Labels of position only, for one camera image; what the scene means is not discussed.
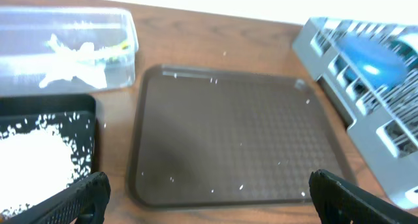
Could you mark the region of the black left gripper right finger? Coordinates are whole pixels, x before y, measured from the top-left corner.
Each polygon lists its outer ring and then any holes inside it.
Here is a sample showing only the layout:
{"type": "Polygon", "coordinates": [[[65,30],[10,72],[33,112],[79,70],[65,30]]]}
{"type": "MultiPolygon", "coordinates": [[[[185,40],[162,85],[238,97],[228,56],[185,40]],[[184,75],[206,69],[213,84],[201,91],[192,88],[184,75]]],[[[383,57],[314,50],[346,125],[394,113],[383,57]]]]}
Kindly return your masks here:
{"type": "Polygon", "coordinates": [[[311,173],[309,186],[322,223],[417,224],[417,216],[325,169],[311,173]]]}

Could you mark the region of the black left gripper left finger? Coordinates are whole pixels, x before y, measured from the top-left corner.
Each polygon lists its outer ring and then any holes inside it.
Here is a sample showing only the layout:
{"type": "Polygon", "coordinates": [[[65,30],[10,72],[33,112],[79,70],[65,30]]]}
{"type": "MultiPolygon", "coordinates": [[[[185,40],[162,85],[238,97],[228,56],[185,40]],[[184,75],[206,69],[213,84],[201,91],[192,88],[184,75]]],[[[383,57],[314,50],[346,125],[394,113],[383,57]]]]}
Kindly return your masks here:
{"type": "Polygon", "coordinates": [[[4,224],[102,224],[110,193],[108,176],[95,172],[4,224]]]}

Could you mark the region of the dark blue plate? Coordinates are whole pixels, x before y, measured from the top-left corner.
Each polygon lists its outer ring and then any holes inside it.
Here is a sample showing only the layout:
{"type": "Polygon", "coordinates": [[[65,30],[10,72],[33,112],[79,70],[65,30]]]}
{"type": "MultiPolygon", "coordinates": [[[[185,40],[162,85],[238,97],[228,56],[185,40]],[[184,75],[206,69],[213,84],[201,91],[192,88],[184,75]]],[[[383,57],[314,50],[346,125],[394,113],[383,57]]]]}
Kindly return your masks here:
{"type": "Polygon", "coordinates": [[[394,88],[408,76],[408,68],[394,51],[366,37],[346,35],[336,41],[346,55],[374,88],[394,88]]]}

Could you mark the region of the yellow green wrapper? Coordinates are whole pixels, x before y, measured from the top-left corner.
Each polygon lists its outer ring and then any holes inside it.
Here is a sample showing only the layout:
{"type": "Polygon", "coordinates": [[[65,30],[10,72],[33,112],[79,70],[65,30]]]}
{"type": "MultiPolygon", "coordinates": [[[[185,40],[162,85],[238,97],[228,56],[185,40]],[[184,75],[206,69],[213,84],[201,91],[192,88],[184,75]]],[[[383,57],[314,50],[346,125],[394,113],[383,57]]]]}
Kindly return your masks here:
{"type": "Polygon", "coordinates": [[[122,41],[119,44],[108,47],[112,52],[119,52],[120,50],[126,50],[130,47],[130,44],[127,40],[122,41]]]}

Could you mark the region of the light blue bowl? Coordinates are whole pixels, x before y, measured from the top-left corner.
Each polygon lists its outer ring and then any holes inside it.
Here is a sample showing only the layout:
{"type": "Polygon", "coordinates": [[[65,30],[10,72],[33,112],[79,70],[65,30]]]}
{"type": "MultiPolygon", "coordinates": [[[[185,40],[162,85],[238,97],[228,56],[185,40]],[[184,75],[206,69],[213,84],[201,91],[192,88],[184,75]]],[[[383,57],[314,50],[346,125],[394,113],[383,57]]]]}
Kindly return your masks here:
{"type": "Polygon", "coordinates": [[[417,68],[417,34],[408,33],[392,40],[390,48],[401,57],[409,71],[417,68]]]}

